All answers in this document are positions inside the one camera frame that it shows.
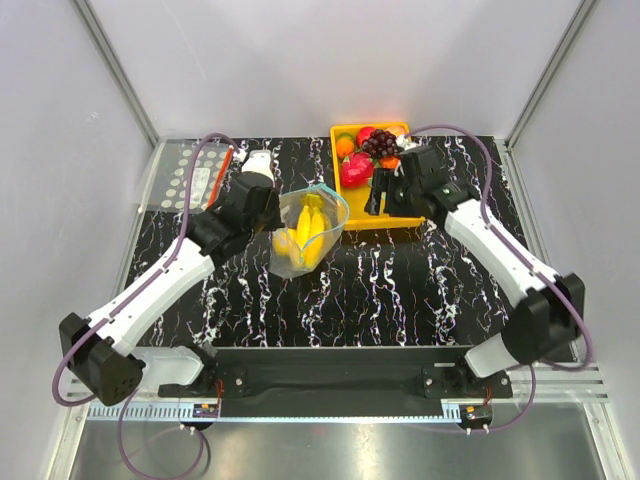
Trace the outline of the yellow lemon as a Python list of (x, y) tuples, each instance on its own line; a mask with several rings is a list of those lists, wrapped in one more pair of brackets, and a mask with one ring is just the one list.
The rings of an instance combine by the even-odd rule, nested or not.
[(296, 241), (296, 231), (294, 229), (279, 229), (272, 235), (273, 251), (278, 256), (287, 256), (294, 260), (299, 254), (299, 247)]

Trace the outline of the purple grape bunch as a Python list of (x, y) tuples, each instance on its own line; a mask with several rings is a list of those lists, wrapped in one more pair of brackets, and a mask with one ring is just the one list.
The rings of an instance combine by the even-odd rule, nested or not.
[(373, 159), (393, 157), (401, 151), (397, 144), (397, 136), (381, 129), (374, 129), (362, 142), (360, 149)]

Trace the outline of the clear bag teal zipper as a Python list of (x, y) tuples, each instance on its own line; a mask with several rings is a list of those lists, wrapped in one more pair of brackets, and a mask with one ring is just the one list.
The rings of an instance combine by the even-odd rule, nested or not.
[(286, 193), (279, 202), (284, 226), (271, 235), (269, 272), (293, 279), (320, 265), (341, 236), (350, 211), (325, 184)]

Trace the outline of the yellow banana bunch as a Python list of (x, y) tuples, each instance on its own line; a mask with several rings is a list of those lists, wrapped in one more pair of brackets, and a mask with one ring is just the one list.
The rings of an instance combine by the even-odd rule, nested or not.
[(324, 247), (324, 200), (319, 194), (309, 193), (303, 199), (303, 209), (298, 217), (296, 241), (300, 248), (302, 265), (314, 269), (321, 260)]

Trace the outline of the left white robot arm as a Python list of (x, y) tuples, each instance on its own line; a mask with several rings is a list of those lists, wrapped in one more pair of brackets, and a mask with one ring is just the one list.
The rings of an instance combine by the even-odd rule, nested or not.
[(242, 253), (261, 231), (281, 227), (279, 194), (265, 168), (232, 177), (230, 189), (187, 223), (186, 235), (109, 304), (59, 325), (63, 365), (105, 406), (144, 385), (180, 385), (196, 396), (215, 386), (211, 359), (197, 347), (145, 349), (139, 340), (194, 285)]

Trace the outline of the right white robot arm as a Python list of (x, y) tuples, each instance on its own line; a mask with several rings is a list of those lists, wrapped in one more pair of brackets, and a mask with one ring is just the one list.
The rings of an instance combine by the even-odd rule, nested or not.
[(409, 143), (398, 158), (396, 168), (376, 169), (366, 213), (432, 221), (480, 261), (512, 306), (506, 326), (468, 350), (454, 371), (460, 393), (476, 396), (490, 376), (531, 365), (581, 337), (585, 286), (577, 275), (559, 275), (517, 242), (473, 186), (451, 179), (433, 147)]

